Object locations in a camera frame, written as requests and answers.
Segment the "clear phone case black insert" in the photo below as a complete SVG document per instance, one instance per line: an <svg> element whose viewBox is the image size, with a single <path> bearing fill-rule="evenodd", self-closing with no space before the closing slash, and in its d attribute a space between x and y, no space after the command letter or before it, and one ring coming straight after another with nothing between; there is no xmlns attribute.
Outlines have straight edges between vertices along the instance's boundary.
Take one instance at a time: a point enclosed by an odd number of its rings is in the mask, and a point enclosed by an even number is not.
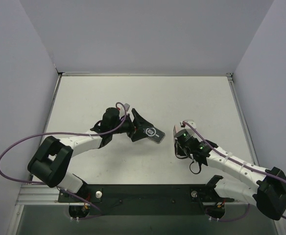
<svg viewBox="0 0 286 235"><path fill-rule="evenodd" d="M147 138L151 141L160 144L164 137L166 136L165 133L156 127L148 127L144 129L144 133L147 135Z"/></svg>

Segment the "phone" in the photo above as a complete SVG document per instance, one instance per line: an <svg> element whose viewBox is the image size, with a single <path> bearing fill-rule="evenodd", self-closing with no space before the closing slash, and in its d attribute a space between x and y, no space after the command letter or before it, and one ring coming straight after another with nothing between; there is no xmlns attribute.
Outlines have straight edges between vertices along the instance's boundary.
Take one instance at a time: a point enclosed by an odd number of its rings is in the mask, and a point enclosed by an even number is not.
<svg viewBox="0 0 286 235"><path fill-rule="evenodd" d="M176 140L181 134L180 132L184 130L183 127L181 127L181 124L176 124L174 125L174 128L173 128L173 138Z"/></svg>

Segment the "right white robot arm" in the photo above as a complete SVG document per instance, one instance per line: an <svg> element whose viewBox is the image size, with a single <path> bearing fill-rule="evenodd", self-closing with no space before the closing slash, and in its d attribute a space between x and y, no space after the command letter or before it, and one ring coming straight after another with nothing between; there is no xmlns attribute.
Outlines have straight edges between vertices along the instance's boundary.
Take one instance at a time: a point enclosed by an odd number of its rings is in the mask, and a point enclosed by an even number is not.
<svg viewBox="0 0 286 235"><path fill-rule="evenodd" d="M173 130L176 156L190 158L199 165L221 170L236 180L220 179L213 186L220 198L230 198L256 206L273 220L286 211L286 175L277 167L266 169L232 156L217 144L199 141L190 129Z"/></svg>

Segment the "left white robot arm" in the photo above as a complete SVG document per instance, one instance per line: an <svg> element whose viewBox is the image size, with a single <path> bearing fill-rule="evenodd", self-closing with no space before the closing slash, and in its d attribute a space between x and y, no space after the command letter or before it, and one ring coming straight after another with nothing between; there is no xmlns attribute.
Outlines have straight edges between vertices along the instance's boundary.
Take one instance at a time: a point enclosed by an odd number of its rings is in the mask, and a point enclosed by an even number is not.
<svg viewBox="0 0 286 235"><path fill-rule="evenodd" d="M114 134L125 133L132 142L144 138L156 140L157 128L135 109L127 115L118 108L107 108L102 120L82 136L57 139L49 136L44 139L30 160L28 171L50 188L58 187L69 191L75 201L82 201L87 195L87 184L76 175L68 172L72 157L92 149L106 146Z"/></svg>

